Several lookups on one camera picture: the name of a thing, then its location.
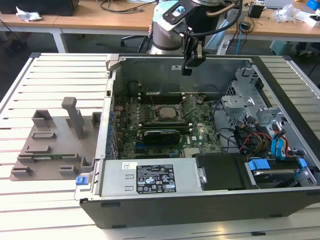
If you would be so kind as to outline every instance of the table leg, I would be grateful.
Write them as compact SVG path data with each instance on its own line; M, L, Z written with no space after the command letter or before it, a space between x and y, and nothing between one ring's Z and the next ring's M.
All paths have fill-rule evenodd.
M60 29L56 29L57 31L52 32L56 48L60 54L65 54L68 52L68 48L64 39L64 35L61 33Z
M3 41L3 42L8 41L8 38L7 38L6 32L4 32L4 31L0 31L0 40L1 40L1 41Z

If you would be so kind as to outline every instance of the slotted metal table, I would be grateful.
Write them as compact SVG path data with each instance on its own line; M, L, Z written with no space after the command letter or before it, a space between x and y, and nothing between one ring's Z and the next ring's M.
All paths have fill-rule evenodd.
M74 180L10 181L36 109L66 116L64 97L76 97L83 116L102 110L107 54L42 53L31 57L0 104L0 239L315 239L320 204L289 217L197 224L99 229L74 200ZM290 60L263 56L276 80L320 138L320 92ZM265 94L276 106L267 89Z

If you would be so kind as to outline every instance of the screw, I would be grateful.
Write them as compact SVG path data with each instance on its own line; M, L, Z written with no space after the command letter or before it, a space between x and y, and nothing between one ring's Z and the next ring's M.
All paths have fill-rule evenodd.
M200 176L200 183L202 184L207 183L206 178L204 176Z

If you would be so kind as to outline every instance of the power supply label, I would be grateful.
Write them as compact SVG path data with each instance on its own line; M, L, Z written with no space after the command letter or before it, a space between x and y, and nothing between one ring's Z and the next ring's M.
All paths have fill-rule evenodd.
M172 164L136 166L136 192L138 194L163 194L176 191Z

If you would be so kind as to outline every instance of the motherboard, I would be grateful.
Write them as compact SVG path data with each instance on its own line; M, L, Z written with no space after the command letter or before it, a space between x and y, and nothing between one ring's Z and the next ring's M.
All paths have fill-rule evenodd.
M204 95L116 97L118 159L191 158L222 151Z

